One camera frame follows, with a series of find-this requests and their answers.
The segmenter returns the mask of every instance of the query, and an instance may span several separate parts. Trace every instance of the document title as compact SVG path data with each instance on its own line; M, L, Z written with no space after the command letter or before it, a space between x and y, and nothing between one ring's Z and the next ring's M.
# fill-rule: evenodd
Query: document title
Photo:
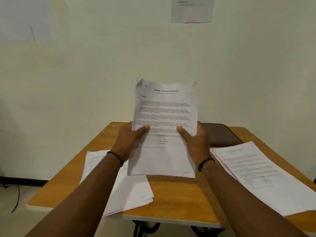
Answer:
M163 92L178 92L178 91L164 91L164 90L157 90L157 89L155 89L155 91L163 91Z

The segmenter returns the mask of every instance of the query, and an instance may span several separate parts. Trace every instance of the forearm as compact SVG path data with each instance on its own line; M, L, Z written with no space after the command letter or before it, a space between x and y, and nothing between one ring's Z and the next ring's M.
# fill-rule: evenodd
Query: forearm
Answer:
M120 167L119 159L108 154L27 236L93 236Z
M214 161L202 172L237 237L306 237L302 231L251 194Z

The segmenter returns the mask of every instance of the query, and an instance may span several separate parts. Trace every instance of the black wristband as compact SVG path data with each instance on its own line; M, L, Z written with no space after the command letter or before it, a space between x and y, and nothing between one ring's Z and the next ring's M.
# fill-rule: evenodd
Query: black wristband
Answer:
M108 151L108 153L112 153L113 155L115 155L115 156L120 160L120 162L121 162L121 167L123 166L124 162L123 162L122 158L119 157L119 155L115 154L113 151Z
M202 163L200 163L200 164L198 165L198 171L202 172L201 169L202 169L203 165L204 165L207 161L209 161L209 160L215 161L213 158L207 158L207 159L203 160Z

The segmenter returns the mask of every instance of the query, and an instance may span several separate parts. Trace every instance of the wooden desk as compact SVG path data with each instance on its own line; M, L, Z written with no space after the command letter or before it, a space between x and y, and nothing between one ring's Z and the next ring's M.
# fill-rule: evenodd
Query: wooden desk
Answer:
M29 207L56 207L78 185L81 179L85 155L89 151L111 149L119 127L125 123L112 122L100 132L28 202ZM244 127L230 127L244 142L253 141L274 163L316 191L316 185L290 165L281 156ZM174 223L220 228L228 225L225 214L204 176L196 171L196 178L172 176L147 176L154 193L154 201L148 205L124 211L124 219ZM316 211L307 211L287 217L298 228L316 232Z

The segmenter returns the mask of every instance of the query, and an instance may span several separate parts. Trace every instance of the hand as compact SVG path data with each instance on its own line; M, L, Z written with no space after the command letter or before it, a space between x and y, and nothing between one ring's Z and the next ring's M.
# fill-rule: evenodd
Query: hand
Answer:
M119 129L118 136L111 151L119 155L125 162L130 157L130 154L140 137L144 135L149 129L149 125L145 125L136 131L132 131L132 121L127 123Z
M189 154L197 166L211 157L209 137L199 121L197 122L197 134L195 136L190 135L181 126L177 127L177 131L186 142Z

